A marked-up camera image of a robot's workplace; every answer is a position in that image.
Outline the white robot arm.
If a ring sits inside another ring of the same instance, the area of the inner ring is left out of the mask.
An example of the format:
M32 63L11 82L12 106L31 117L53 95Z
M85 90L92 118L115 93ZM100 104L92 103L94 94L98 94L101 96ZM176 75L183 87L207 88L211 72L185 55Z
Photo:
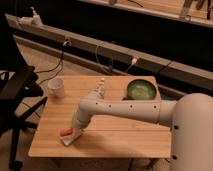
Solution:
M72 120L86 128L94 115L112 115L171 128L170 171L213 171L213 97L192 93L178 101L105 100L92 91Z

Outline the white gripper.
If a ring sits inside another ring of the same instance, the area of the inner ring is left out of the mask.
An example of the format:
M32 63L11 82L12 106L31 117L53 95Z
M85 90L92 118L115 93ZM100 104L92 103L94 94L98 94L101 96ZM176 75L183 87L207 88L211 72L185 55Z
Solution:
M88 121L81 121L76 115L72 117L71 128L75 135L81 134L88 125Z

